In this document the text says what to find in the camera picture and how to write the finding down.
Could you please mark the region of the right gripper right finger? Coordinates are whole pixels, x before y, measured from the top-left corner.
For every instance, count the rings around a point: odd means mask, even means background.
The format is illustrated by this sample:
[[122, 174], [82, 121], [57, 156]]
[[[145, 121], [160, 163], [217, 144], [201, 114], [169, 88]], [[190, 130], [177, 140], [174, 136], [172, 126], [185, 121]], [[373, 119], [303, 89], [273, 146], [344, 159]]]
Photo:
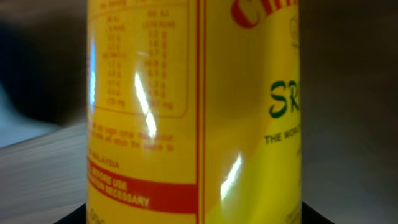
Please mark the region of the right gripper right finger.
[[334, 224], [312, 207], [302, 202], [302, 224]]

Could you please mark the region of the red sauce bottle green cap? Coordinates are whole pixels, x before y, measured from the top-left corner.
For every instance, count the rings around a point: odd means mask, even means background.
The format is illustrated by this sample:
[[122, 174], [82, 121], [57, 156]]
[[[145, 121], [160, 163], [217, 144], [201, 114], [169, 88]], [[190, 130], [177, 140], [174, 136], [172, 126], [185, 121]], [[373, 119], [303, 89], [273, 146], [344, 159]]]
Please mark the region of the red sauce bottle green cap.
[[297, 0], [89, 0], [87, 31], [87, 223], [301, 223]]

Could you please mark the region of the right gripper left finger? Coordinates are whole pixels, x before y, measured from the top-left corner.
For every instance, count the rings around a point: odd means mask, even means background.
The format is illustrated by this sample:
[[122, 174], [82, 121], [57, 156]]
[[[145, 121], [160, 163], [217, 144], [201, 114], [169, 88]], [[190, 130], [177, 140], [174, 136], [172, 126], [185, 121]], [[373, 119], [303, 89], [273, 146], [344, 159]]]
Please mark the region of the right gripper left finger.
[[81, 205], [54, 224], [86, 224], [86, 204]]

